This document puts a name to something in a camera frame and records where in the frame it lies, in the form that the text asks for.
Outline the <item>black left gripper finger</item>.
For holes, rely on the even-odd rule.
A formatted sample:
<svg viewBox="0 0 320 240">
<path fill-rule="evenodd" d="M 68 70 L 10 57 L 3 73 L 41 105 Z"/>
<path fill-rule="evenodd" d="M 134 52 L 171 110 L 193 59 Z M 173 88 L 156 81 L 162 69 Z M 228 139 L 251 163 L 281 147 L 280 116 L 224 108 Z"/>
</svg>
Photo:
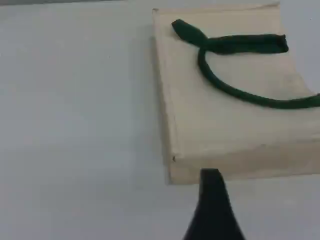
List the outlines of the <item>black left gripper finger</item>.
<svg viewBox="0 0 320 240">
<path fill-rule="evenodd" d="M 185 240 L 244 240 L 218 169 L 200 171 L 199 197 Z"/>
</svg>

